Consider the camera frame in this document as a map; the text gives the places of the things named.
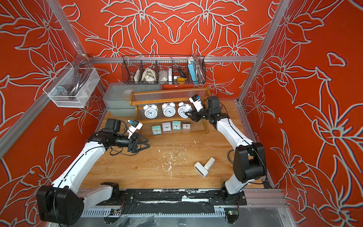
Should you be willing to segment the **mint square alarm clock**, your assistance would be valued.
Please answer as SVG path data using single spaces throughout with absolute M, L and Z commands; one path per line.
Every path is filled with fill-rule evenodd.
M 162 134 L 162 129 L 160 125 L 154 125 L 152 126 L 152 133 L 153 135 L 160 135 Z

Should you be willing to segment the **white square alarm clock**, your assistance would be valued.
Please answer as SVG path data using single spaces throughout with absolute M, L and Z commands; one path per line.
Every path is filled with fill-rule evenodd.
M 170 122 L 162 123 L 162 130 L 163 132 L 168 132 L 172 130 L 172 125 Z

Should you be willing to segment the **white twin-bell clock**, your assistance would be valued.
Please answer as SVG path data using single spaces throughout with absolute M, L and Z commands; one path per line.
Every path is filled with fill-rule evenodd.
M 148 119 L 154 119 L 158 116 L 158 106 L 155 104 L 144 105 L 144 116 Z
M 188 103 L 180 102 L 178 104 L 178 114 L 180 117 L 182 117 L 184 119 L 188 118 L 186 113 L 191 110 L 192 110 L 192 106 Z
M 165 117 L 173 117 L 176 114 L 175 103 L 174 102 L 163 103 L 162 111 Z

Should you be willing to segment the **white twin-bell clock front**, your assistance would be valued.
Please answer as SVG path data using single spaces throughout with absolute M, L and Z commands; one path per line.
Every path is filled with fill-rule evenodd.
M 154 119 L 158 116 L 158 106 L 155 104 L 144 105 L 144 116 L 148 119 Z

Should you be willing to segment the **white digital clock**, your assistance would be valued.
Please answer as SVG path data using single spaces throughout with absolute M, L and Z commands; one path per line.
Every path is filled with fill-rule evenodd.
M 194 168 L 203 178 L 206 178 L 209 174 L 209 171 L 200 162 L 195 163 Z

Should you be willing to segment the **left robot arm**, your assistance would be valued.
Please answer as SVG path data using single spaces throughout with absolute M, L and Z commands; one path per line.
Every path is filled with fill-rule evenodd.
M 70 166 L 49 186 L 40 187 L 36 201 L 41 221 L 71 226 L 83 211 L 103 201 L 121 201 L 118 183 L 105 182 L 97 188 L 79 191 L 91 168 L 106 151 L 113 147 L 126 148 L 129 155 L 136 155 L 150 147 L 149 140 L 137 133 L 143 127 L 141 122 L 129 120 L 123 134 L 119 133 L 121 124 L 121 120 L 108 119 L 103 129 L 87 139 Z

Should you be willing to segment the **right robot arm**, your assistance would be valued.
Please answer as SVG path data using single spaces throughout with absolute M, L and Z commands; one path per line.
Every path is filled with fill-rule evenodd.
M 232 122 L 228 113 L 223 113 L 217 96 L 207 98 L 207 107 L 197 94 L 189 98 L 193 107 L 186 115 L 194 122 L 201 119 L 219 131 L 234 149 L 233 175 L 222 184 L 221 197 L 224 203 L 232 204 L 239 200 L 239 194 L 249 183 L 267 174 L 265 148 L 260 142 L 246 137 Z

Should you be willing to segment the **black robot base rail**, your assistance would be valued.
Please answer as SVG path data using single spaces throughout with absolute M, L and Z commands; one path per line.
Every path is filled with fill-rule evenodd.
M 247 205 L 244 191 L 227 196 L 221 189 L 122 189 L 119 200 L 103 201 L 122 215 L 223 216 Z

